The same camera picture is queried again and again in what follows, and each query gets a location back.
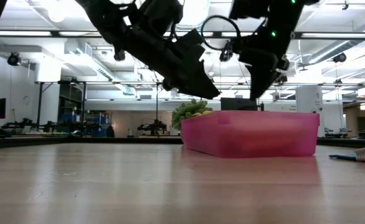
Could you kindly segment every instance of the ceiling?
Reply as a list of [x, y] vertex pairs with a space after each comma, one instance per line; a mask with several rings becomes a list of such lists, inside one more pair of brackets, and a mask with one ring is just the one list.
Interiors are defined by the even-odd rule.
[[[112, 0], [118, 3], [127, 3], [129, 0]], [[228, 16], [232, 0], [185, 0], [184, 22], [200, 20], [211, 15]], [[342, 10], [344, 0], [320, 0], [319, 4], [305, 7], [296, 31], [302, 32], [365, 32], [365, 0], [350, 0], [349, 8]], [[237, 21], [242, 32], [253, 31], [261, 23], [256, 19], [241, 19]], [[6, 8], [0, 20], [0, 30], [95, 30], [87, 19], [79, 5], [73, 0], [8, 0]], [[205, 31], [234, 31], [234, 28], [222, 20], [211, 20]], [[211, 45], [222, 46], [225, 39], [209, 39]], [[52, 45], [65, 43], [65, 51], [58, 58], [64, 61], [63, 76], [76, 76], [82, 80], [96, 81], [98, 74], [87, 63], [74, 57], [76, 46], [83, 48], [88, 43], [93, 49], [93, 58], [107, 71], [115, 73], [123, 81], [155, 81], [161, 80], [161, 76], [153, 72], [145, 71], [141, 62], [127, 55], [126, 60], [116, 62], [113, 59], [113, 47], [101, 38], [78, 39], [43, 39], [43, 38], [7, 38], [1, 37], [1, 45], [40, 45], [51, 51]], [[322, 50], [328, 50], [339, 44], [347, 44], [345, 40], [293, 40], [289, 46], [287, 56], [291, 61], [291, 69], [287, 71], [288, 81], [293, 83], [333, 83], [337, 78], [342, 78], [343, 83], [365, 83], [365, 41], [352, 44], [344, 49], [348, 59], [344, 63], [333, 63], [329, 60], [318, 62], [315, 65], [305, 67], [300, 63], [308, 63], [306, 58], [319, 55]], [[244, 82], [250, 81], [250, 74], [246, 68], [238, 62], [234, 56], [229, 62], [219, 62], [219, 53], [207, 49], [202, 56], [205, 61], [205, 71], [215, 82]], [[97, 86], [98, 90], [117, 90], [114, 86]], [[291, 92], [292, 88], [282, 88], [278, 92]], [[226, 95], [229, 92], [237, 94], [233, 86], [223, 90]]]

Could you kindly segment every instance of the black cable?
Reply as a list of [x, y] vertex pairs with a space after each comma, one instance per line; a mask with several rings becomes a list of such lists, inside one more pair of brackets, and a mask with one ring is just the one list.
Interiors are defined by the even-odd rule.
[[[204, 22], [203, 22], [203, 24], [202, 24], [202, 27], [201, 27], [201, 37], [205, 40], [205, 37], [204, 37], [204, 35], [203, 35], [203, 30], [204, 30], [204, 27], [205, 27], [205, 25], [206, 25], [206, 23], [207, 22], [209, 22], [211, 19], [214, 19], [214, 18], [218, 18], [218, 19], [222, 19], [222, 20], [225, 20], [225, 21], [227, 21], [227, 22], [229, 22], [229, 23], [231, 23], [231, 25], [234, 27], [234, 29], [235, 29], [235, 31], [236, 31], [236, 33], [237, 33], [237, 38], [239, 39], [240, 38], [240, 30], [239, 30], [239, 27], [238, 27], [238, 25], [232, 20], [232, 19], [229, 19], [229, 18], [227, 18], [227, 17], [225, 17], [225, 16], [220, 16], [220, 15], [214, 15], [214, 16], [211, 16], [211, 17], [208, 17]], [[223, 50], [224, 48], [223, 47], [221, 47], [221, 48], [217, 48], [217, 47], [213, 47], [213, 46], [211, 46], [210, 44], [208, 44], [206, 41], [204, 41], [204, 44], [208, 47], [208, 48], [210, 48], [210, 49], [212, 49], [212, 50]]]
[[242, 67], [240, 66], [240, 62], [238, 60], [238, 65], [239, 65], [239, 68], [240, 68], [240, 71], [242, 72], [242, 76], [244, 77], [245, 79], [245, 83], [247, 85], [247, 88], [250, 90], [250, 86], [249, 86], [249, 83], [247, 82], [247, 79], [246, 79], [246, 76], [245, 76], [245, 73], [244, 73], [244, 70], [242, 69]]
[[[182, 11], [183, 12], [184, 12], [184, 6], [185, 6], [185, 0], [184, 0], [184, 2], [182, 2]], [[177, 40], [180, 38], [177, 35], [177, 32], [176, 32], [176, 25], [177, 25], [176, 21], [173, 21], [173, 23], [171, 24], [171, 27], [170, 27], [170, 35], [169, 35], [168, 41], [172, 41], [173, 40], [173, 36]]]

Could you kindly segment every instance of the pink container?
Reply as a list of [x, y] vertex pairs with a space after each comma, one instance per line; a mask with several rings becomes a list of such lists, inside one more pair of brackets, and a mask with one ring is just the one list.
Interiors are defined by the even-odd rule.
[[182, 121], [186, 149], [225, 158], [312, 156], [319, 114], [216, 111]]

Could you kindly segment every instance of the wall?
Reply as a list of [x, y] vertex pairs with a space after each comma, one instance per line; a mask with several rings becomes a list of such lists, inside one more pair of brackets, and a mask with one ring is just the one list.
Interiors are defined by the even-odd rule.
[[[115, 137], [126, 138], [129, 129], [133, 131], [135, 137], [142, 133], [150, 134], [149, 131], [137, 131], [137, 128], [141, 124], [152, 124], [155, 118], [155, 111], [112, 111], [112, 126]], [[159, 111], [158, 118], [168, 126], [168, 131], [170, 131], [171, 111]]]
[[358, 137], [358, 120], [357, 117], [359, 115], [360, 109], [357, 107], [346, 108], [344, 109], [346, 112], [346, 126], [351, 130], [348, 133], [349, 138]]
[[35, 118], [39, 86], [34, 84], [34, 79], [34, 71], [28, 73], [26, 67], [12, 67], [0, 57], [0, 98], [6, 98], [6, 119], [0, 119], [0, 126], [15, 119], [20, 122], [23, 118]]
[[358, 118], [365, 118], [365, 110], [360, 110], [359, 107], [345, 108], [346, 125], [351, 130], [349, 137], [358, 137], [359, 129]]

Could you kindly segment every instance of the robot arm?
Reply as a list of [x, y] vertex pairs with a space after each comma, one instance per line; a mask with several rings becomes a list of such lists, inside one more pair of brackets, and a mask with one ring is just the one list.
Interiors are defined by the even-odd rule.
[[[183, 18], [178, 0], [146, 0], [138, 9], [131, 4], [109, 0], [76, 0], [86, 11], [103, 38], [115, 47], [116, 57], [125, 50], [164, 77], [163, 87], [180, 93], [213, 99], [220, 93], [207, 77], [203, 61], [202, 37], [192, 30], [177, 41], [163, 34]], [[126, 25], [123, 18], [129, 18]]]
[[[289, 61], [285, 53], [294, 37], [301, 12], [305, 5], [318, 2], [319, 0], [235, 0], [229, 18], [213, 16], [229, 21], [237, 31], [237, 37], [227, 41], [222, 49], [216, 50], [222, 51], [221, 61], [229, 60], [232, 53], [239, 54], [239, 61], [250, 72], [251, 100], [262, 96], [281, 77], [281, 71], [288, 70]], [[242, 37], [231, 19], [248, 17], [264, 17], [265, 20], [252, 35]]]
[[[207, 99], [220, 94], [205, 74], [203, 60], [199, 61], [205, 51], [201, 44], [212, 48], [203, 35], [195, 29], [180, 38], [175, 35], [175, 25], [183, 17], [183, 6], [178, 0], [146, 0], [139, 9], [135, 1], [131, 4], [113, 4], [109, 0], [76, 1], [103, 38], [115, 47], [115, 59], [123, 59], [124, 50], [129, 52], [164, 77], [163, 87], [167, 91], [177, 88], [180, 93]], [[232, 52], [239, 54], [239, 60], [250, 72], [252, 100], [260, 97], [280, 76], [278, 70], [288, 69], [285, 52], [301, 11], [305, 4], [318, 1], [234, 1], [227, 20], [266, 18], [253, 35], [245, 37], [240, 36], [235, 24], [237, 37], [228, 41], [224, 48], [216, 49], [222, 50], [221, 60], [228, 60]], [[126, 25], [125, 17], [129, 18], [130, 26]], [[171, 36], [164, 39], [163, 34], [170, 27]]]

